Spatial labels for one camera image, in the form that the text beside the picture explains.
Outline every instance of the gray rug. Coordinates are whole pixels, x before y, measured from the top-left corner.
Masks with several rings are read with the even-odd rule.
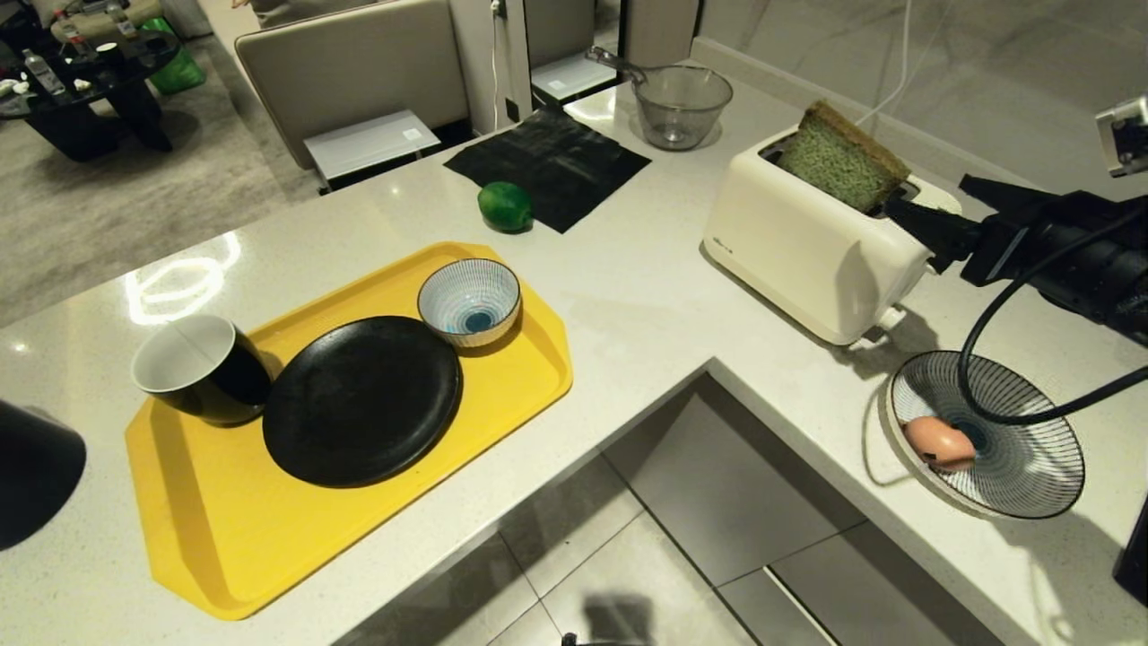
[[[188,49],[208,81],[160,96],[172,153],[125,133],[118,150],[76,163],[28,124],[0,122],[0,327],[317,196],[219,41]]]

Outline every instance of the lime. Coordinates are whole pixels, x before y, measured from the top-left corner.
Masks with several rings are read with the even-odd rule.
[[[495,231],[517,233],[530,227],[534,209],[530,195],[510,181],[491,181],[479,190],[482,219]]]

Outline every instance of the yellow tray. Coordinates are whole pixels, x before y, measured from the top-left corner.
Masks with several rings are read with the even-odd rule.
[[[434,244],[248,336],[286,364],[343,322],[417,318],[422,281],[465,257],[499,259],[480,244]],[[566,395],[573,376],[563,321],[526,282],[522,305],[507,345],[460,356],[463,402],[434,450],[375,485],[297,481],[272,462],[262,420],[219,429],[149,399],[125,435],[152,576],[216,617],[247,617]]]

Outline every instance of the blue striped bowl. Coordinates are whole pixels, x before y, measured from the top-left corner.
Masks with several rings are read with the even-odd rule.
[[[518,277],[505,264],[473,257],[435,271],[419,289],[422,321],[456,348],[503,337],[522,311]]]

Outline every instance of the black plate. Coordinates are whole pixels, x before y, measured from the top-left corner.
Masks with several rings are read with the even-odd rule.
[[[458,356],[421,320],[364,318],[287,365],[263,413],[263,442],[301,481],[369,485],[430,451],[461,398]]]

